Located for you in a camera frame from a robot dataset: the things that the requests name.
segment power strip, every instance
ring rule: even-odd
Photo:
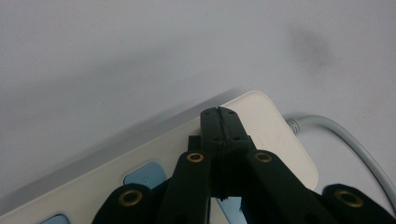
[[[251,91],[223,106],[238,114],[256,148],[274,152],[307,188],[315,187],[318,182],[315,164],[264,93]],[[199,118],[193,119],[2,215],[0,223],[91,223],[108,195],[128,179],[126,176],[138,174],[129,177],[132,179],[143,176],[140,178],[143,183],[158,179],[153,177],[158,172],[143,169],[142,173],[142,168],[155,161],[164,177],[170,177],[179,155],[187,149],[188,136],[199,132]],[[228,223],[216,200],[212,200],[211,209],[212,224]]]

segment power cord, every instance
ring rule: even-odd
[[[358,154],[361,160],[373,173],[382,189],[387,194],[393,207],[393,212],[396,214],[396,188],[393,186],[389,177],[382,170],[381,166],[375,161],[375,159],[358,141],[358,139],[356,139],[349,131],[347,131],[347,129],[332,119],[316,115],[306,116],[299,119],[287,119],[286,122],[294,134],[297,134],[301,129],[304,129],[308,126],[319,125],[333,131],[339,137],[341,137],[356,152],[356,154]]]

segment screw hole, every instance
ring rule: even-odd
[[[270,162],[272,161],[272,157],[268,155],[267,153],[259,152],[256,155],[254,155],[256,160],[262,161],[262,162]]]
[[[204,160],[204,155],[200,153],[191,153],[187,156],[187,160],[194,163],[200,162]]]
[[[347,190],[338,189],[334,194],[339,201],[350,207],[359,208],[364,205],[364,202],[360,197]]]

